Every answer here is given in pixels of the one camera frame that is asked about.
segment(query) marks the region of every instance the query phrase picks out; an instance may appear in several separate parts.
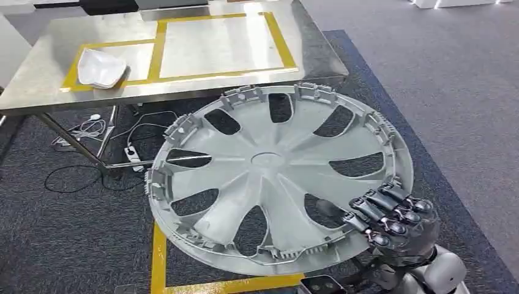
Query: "hubcap center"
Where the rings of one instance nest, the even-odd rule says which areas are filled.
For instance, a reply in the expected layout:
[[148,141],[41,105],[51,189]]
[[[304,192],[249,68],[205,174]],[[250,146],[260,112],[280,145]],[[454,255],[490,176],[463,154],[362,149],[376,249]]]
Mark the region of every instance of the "hubcap center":
[[254,155],[250,161],[259,167],[279,167],[285,162],[283,156],[274,152],[262,152]]

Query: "yellow floor tape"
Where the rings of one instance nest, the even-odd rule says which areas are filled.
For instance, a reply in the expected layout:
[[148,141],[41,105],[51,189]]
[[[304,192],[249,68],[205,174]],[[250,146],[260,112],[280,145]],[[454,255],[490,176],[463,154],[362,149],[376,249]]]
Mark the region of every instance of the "yellow floor tape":
[[304,274],[287,276],[253,277],[225,282],[166,287],[166,236],[155,223],[153,230],[153,256],[151,265],[151,294],[230,294],[249,291],[292,287]]

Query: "table top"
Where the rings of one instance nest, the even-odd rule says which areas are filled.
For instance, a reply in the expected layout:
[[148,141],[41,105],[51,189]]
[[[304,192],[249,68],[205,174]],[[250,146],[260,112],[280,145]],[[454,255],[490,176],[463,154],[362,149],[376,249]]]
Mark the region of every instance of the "table top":
[[[206,97],[243,85],[336,84],[347,76],[299,0],[212,2],[53,20],[0,96],[0,113]],[[85,48],[124,58],[120,83],[79,84]]]

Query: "wheel cover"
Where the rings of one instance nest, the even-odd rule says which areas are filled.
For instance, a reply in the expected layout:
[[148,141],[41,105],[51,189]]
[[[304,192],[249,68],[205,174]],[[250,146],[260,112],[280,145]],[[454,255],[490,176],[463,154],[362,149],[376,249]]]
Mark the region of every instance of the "wheel cover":
[[[271,120],[269,94],[286,94],[292,115]],[[353,119],[340,134],[314,131],[345,107]],[[239,131],[221,133],[206,114],[221,110]],[[304,208],[305,194],[349,209],[348,202],[385,180],[413,186],[413,165],[405,142],[384,116],[327,86],[242,87],[195,113],[181,116],[146,174],[146,192],[161,231],[189,256],[222,270],[251,275],[289,274],[326,268],[366,250],[368,244],[348,226],[327,228]],[[168,162],[171,150],[210,155],[208,164],[188,168]],[[363,176],[337,173],[331,160],[381,153],[382,169]],[[198,192],[218,189],[211,207],[179,216],[171,204]],[[234,237],[245,217],[259,206],[267,232],[255,255],[242,255]]]

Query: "white bowl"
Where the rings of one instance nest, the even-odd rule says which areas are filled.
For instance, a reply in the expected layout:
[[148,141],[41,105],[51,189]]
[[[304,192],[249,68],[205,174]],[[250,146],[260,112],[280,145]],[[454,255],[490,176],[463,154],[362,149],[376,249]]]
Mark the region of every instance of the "white bowl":
[[121,58],[87,48],[78,62],[78,80],[99,89],[112,88],[121,79],[126,66]]

